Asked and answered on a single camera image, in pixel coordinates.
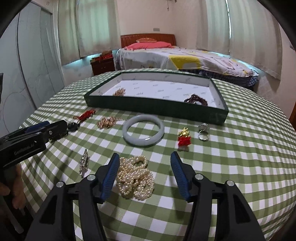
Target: pearl necklace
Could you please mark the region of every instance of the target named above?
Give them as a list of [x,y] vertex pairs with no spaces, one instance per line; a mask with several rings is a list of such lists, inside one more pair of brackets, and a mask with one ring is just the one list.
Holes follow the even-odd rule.
[[120,167],[117,173],[116,185],[122,196],[130,192],[138,200],[151,197],[154,190],[154,178],[147,167],[147,159],[144,156],[135,156],[129,159],[121,157]]

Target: wooden headboard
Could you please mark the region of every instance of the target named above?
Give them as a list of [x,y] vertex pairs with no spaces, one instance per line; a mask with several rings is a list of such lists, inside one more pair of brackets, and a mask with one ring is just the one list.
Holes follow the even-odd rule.
[[153,38],[157,41],[164,41],[172,45],[176,45],[176,38],[174,34],[128,34],[121,35],[121,47],[124,48],[135,43],[140,38]]

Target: hand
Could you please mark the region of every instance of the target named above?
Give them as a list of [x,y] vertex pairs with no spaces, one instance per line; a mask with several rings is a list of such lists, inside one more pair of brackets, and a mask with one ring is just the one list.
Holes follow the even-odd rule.
[[12,199],[12,205],[15,209],[22,209],[26,204],[26,196],[24,193],[24,187],[22,184],[22,168],[19,164],[15,166],[16,177],[12,186],[9,188],[3,183],[0,183],[0,195],[7,196],[10,192],[14,196]]

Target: silver brooch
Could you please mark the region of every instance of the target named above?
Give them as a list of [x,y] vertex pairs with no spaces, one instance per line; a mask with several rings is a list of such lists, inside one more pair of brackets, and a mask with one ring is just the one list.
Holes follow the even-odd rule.
[[84,176],[88,168],[89,168],[89,154],[87,153],[87,149],[85,149],[80,160],[79,174],[81,175],[81,177]]

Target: red tassel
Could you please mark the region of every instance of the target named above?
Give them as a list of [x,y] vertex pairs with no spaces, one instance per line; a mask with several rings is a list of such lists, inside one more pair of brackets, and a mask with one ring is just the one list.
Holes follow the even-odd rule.
[[191,144],[191,137],[178,137],[178,146],[189,146]]
[[87,118],[90,118],[96,113],[95,110],[88,110],[84,112],[81,116],[74,116],[73,119],[78,119],[79,123],[84,122]]

